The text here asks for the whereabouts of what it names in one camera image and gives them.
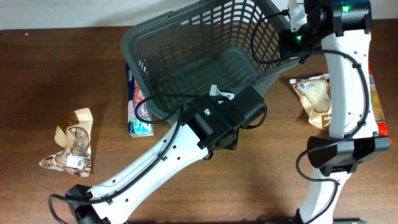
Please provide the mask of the red spaghetti packet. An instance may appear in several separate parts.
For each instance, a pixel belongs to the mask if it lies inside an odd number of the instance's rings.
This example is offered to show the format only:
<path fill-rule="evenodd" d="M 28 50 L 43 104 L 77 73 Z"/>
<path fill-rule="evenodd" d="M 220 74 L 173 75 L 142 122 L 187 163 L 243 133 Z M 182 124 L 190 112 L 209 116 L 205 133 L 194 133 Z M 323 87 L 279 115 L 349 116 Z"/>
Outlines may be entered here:
<path fill-rule="evenodd" d="M 378 131 L 380 136 L 388 136 L 389 131 L 387 128 L 386 120 L 384 117 L 384 113 L 382 110 L 380 98 L 376 89 L 376 84 L 374 82 L 373 71 L 371 70 L 371 66 L 368 67 L 369 70 L 369 88 L 371 94 L 371 102 L 374 113 L 374 119 L 378 126 Z"/>

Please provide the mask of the brown white snack bag left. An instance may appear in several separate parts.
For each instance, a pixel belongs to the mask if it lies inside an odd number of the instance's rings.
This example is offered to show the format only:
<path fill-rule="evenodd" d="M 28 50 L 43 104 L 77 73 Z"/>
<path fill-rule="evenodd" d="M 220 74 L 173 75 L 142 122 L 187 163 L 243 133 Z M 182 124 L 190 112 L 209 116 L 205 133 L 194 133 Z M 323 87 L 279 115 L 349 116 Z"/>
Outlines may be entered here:
<path fill-rule="evenodd" d="M 91 131 L 93 116 L 89 108 L 69 113 L 55 131 L 54 140 L 63 148 L 39 162 L 45 169 L 65 171 L 80 177 L 88 177 L 92 168 Z"/>

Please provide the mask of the grey plastic shopping basket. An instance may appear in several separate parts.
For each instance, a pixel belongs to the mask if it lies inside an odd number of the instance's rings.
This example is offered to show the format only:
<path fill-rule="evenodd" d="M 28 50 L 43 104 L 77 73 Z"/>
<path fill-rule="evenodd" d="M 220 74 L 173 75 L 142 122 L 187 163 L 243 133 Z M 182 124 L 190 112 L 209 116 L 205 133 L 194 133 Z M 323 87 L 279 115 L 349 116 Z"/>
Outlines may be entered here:
<path fill-rule="evenodd" d="M 289 27 L 270 1 L 198 1 L 134 26 L 121 50 L 150 112 L 164 118 L 212 85 L 263 95 L 297 64 L 280 60 L 279 32 Z"/>

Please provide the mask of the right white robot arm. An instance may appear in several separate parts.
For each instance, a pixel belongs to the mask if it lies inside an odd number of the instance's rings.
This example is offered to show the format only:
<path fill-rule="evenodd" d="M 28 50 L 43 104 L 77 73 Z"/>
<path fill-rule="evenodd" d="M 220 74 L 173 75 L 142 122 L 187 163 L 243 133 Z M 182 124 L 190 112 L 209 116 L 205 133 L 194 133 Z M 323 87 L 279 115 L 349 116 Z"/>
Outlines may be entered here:
<path fill-rule="evenodd" d="M 332 223 L 346 181 L 364 161 L 391 145 L 376 122 L 369 86 L 368 53 L 373 28 L 369 1 L 290 1 L 290 29 L 280 35 L 284 59 L 323 54 L 328 66 L 331 123 L 327 136 L 313 136 L 303 156 L 313 168 L 296 223 Z"/>

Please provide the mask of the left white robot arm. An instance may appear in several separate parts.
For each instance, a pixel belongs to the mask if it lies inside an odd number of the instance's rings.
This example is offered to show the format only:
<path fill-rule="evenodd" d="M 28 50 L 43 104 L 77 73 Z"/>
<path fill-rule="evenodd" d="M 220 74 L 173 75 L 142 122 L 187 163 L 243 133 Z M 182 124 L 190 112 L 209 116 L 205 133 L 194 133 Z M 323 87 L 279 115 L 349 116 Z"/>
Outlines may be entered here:
<path fill-rule="evenodd" d="M 171 130 L 120 173 L 93 187 L 75 185 L 66 194 L 78 223 L 125 223 L 152 192 L 186 166 L 220 149 L 235 150 L 240 129 L 251 129 L 267 106 L 252 87 L 226 95 L 195 97 Z"/>

